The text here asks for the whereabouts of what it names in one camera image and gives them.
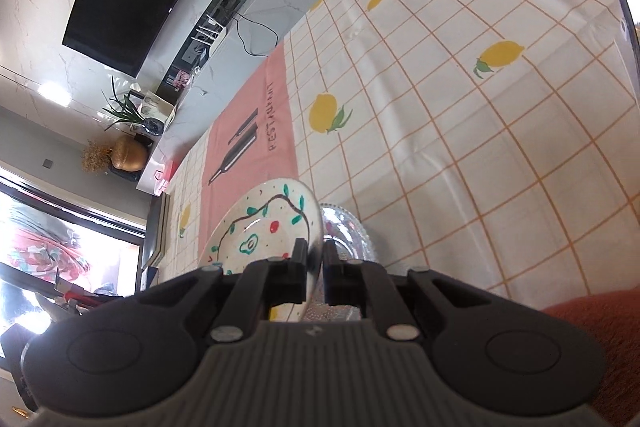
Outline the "white fruity ceramic plate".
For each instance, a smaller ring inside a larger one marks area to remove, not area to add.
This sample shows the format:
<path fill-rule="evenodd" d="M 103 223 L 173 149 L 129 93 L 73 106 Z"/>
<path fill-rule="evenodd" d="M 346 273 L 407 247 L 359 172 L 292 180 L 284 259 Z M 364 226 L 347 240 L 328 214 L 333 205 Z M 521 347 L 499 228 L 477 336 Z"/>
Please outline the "white fruity ceramic plate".
<path fill-rule="evenodd" d="M 296 239 L 303 239 L 308 246 L 305 300 L 299 305 L 278 306 L 269 318 L 298 322 L 318 281 L 323 239 L 320 204 L 303 182 L 277 178 L 251 188 L 218 223 L 201 250 L 198 264 L 215 265 L 226 274 L 238 274 L 256 260 L 288 259 Z"/>

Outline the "clear glass patterned plate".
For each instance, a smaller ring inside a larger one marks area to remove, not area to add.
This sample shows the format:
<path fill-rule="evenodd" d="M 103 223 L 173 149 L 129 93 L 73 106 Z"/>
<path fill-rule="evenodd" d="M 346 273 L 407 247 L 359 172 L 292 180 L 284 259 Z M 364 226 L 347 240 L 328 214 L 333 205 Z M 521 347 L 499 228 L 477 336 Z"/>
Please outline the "clear glass patterned plate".
<path fill-rule="evenodd" d="M 375 261 L 376 254 L 370 236 L 358 218 L 349 210 L 321 204 L 323 239 L 333 241 L 342 260 Z"/>

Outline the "black notebook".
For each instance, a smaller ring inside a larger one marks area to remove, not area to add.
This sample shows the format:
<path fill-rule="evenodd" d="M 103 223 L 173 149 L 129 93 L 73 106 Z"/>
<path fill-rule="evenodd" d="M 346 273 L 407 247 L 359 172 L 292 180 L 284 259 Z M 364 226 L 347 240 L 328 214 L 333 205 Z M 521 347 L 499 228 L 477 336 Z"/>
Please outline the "black notebook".
<path fill-rule="evenodd" d="M 169 216 L 170 196 L 160 194 L 152 198 L 148 219 L 146 219 L 145 238 L 142 244 L 140 271 L 156 267 L 165 252 L 166 229 Z"/>

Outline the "golden brown vase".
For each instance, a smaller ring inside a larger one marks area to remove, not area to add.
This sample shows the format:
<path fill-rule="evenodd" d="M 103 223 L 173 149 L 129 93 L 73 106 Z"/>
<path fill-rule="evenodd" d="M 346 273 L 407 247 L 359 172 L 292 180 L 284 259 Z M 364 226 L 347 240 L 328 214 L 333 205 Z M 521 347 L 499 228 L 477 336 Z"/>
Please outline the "golden brown vase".
<path fill-rule="evenodd" d="M 110 161 L 114 168 L 127 172 L 137 172 L 144 168 L 148 160 L 146 147 L 131 138 L 130 135 L 122 135 L 118 138 L 110 153 Z"/>

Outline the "green plant in glass vase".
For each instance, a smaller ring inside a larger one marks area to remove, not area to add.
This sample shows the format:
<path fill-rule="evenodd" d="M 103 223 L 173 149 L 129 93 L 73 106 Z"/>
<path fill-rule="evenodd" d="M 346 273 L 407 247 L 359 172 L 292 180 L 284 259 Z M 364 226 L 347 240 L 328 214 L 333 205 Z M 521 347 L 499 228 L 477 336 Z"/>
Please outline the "green plant in glass vase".
<path fill-rule="evenodd" d="M 119 96 L 115 89 L 114 77 L 111 77 L 112 95 L 105 97 L 106 106 L 103 112 L 113 119 L 106 129 L 111 129 L 118 124 L 135 124 L 149 136 L 161 136 L 164 133 L 165 125 L 163 121 L 151 116 L 144 116 L 140 110 L 130 100 L 129 94 Z"/>

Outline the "checked lemon tablecloth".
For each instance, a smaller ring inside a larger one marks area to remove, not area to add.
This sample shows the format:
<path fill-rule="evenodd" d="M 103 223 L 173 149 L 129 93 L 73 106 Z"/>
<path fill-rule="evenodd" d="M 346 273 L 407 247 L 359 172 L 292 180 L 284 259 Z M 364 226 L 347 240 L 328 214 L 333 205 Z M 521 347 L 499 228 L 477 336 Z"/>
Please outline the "checked lemon tablecloth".
<path fill-rule="evenodd" d="M 318 0 L 171 179 L 160 279 L 292 176 L 426 265 L 534 308 L 639 285 L 639 109 L 617 0 Z"/>

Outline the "white wifi router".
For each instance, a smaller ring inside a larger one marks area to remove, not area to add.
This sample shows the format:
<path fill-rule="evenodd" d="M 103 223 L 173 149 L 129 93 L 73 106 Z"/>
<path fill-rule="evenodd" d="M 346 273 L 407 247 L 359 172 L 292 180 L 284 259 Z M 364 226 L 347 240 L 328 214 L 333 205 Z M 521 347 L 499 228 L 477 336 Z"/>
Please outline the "white wifi router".
<path fill-rule="evenodd" d="M 195 25 L 191 39 L 208 49 L 212 54 L 228 34 L 227 26 L 218 22 L 208 14 L 204 14 Z"/>

